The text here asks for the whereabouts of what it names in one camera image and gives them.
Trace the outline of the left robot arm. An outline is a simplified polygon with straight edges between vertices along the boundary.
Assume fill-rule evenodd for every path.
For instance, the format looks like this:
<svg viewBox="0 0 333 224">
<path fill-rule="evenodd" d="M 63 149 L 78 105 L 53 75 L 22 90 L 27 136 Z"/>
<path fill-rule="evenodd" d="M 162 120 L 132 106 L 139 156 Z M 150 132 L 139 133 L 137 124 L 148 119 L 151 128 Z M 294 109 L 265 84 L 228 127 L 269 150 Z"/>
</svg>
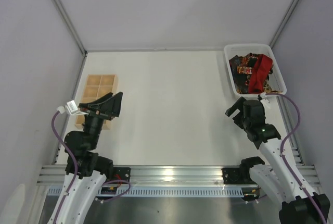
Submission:
<svg viewBox="0 0 333 224">
<path fill-rule="evenodd" d="M 83 223 L 102 187 L 130 184 L 128 178 L 116 174 L 111 159 L 95 152 L 104 122 L 120 115 L 122 97 L 122 92 L 109 92 L 92 102 L 69 101 L 57 108 L 52 117 L 52 131 L 68 159 L 60 197 L 49 223 Z M 83 116 L 84 122 L 81 131 L 70 131 L 61 138 L 55 129 L 55 120 L 64 113 Z"/>
</svg>

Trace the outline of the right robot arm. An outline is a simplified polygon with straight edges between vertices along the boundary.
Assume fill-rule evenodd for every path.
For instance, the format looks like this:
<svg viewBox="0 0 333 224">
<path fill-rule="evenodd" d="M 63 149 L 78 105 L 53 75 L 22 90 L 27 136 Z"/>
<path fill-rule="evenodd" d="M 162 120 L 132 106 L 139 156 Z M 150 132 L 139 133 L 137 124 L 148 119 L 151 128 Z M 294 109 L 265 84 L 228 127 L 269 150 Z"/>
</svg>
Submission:
<svg viewBox="0 0 333 224">
<path fill-rule="evenodd" d="M 240 97 L 225 114 L 230 117 L 236 110 L 239 112 L 233 117 L 234 124 L 264 156 L 242 160 L 240 177 L 255 182 L 279 206 L 281 223 L 327 223 L 329 198 L 318 194 L 287 157 L 287 140 L 274 125 L 266 123 L 262 101 Z"/>
</svg>

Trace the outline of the red necktie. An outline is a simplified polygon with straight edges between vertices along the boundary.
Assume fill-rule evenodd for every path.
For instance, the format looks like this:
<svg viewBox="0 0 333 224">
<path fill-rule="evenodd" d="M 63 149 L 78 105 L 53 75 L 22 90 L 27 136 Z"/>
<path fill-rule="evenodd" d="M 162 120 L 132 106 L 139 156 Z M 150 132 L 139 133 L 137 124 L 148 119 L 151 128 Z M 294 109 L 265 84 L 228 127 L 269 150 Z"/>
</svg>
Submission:
<svg viewBox="0 0 333 224">
<path fill-rule="evenodd" d="M 258 94 L 264 92 L 264 82 L 272 68 L 273 60 L 260 54 L 258 60 L 252 68 L 252 73 L 248 85 L 248 93 Z"/>
</svg>

